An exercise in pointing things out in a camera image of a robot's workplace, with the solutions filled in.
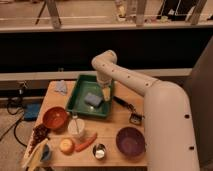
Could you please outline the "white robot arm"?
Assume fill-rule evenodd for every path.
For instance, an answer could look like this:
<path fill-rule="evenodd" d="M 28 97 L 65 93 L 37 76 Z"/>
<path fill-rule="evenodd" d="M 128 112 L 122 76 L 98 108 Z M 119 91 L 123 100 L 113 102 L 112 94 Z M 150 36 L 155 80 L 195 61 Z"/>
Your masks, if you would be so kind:
<path fill-rule="evenodd" d="M 112 50 L 92 66 L 102 88 L 114 79 L 144 97 L 148 171 L 200 171 L 190 102 L 179 85 L 118 66 Z"/>

